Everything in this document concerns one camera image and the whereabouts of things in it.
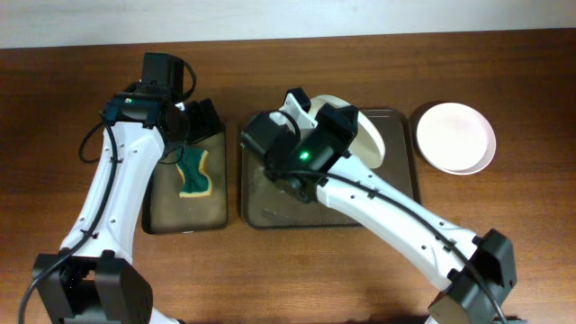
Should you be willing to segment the pale green plate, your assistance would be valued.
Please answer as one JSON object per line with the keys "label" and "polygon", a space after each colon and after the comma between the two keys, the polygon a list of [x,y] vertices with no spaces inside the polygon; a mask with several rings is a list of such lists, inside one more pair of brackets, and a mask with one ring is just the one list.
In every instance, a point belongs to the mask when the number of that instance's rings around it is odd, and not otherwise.
{"label": "pale green plate", "polygon": [[[350,106],[347,101],[329,94],[322,94],[310,99],[309,115],[315,117],[324,104],[330,104],[339,109]],[[369,168],[380,167],[385,156],[383,136],[374,124],[362,112],[358,113],[358,133],[352,141],[349,150],[358,156]]]}

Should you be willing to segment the green and yellow sponge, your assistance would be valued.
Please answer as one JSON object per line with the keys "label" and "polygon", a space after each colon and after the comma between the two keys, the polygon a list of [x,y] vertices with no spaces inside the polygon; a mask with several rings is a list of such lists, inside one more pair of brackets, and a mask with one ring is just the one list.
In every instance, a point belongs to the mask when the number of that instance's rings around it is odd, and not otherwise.
{"label": "green and yellow sponge", "polygon": [[177,171],[183,180],[180,198],[201,198],[212,194],[212,179],[207,172],[209,152],[204,148],[186,146],[177,155]]}

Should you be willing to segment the pale pink plate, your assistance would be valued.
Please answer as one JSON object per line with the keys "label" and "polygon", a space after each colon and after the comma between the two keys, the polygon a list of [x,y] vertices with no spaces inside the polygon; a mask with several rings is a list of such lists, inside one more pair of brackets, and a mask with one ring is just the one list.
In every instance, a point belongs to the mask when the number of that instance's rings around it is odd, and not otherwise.
{"label": "pale pink plate", "polygon": [[416,141],[431,166],[456,176],[481,172],[497,149],[489,121],[462,103],[439,103],[427,109],[418,120]]}

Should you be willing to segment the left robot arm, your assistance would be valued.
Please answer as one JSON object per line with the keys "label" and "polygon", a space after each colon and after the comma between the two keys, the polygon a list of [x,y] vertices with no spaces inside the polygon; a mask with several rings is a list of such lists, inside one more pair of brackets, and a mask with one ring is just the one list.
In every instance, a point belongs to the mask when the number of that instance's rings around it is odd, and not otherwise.
{"label": "left robot arm", "polygon": [[181,58],[148,52],[141,78],[101,111],[102,152],[85,203],[58,253],[37,256],[19,322],[33,293],[53,323],[173,322],[154,307],[150,284],[132,265],[133,240],[149,180],[170,154],[180,197],[212,193],[208,152],[195,145],[223,125],[211,100],[191,100],[185,74],[197,78]]}

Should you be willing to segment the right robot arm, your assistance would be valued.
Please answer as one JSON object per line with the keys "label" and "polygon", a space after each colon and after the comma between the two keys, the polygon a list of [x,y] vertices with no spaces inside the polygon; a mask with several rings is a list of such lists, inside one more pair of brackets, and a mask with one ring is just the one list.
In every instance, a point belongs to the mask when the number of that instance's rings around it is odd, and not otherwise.
{"label": "right robot arm", "polygon": [[276,188],[345,214],[395,248],[437,288],[430,323],[507,323],[501,308],[517,282],[510,239],[480,237],[434,214],[382,180],[361,149],[383,138],[351,103],[287,91],[283,105],[254,116],[240,143]]}

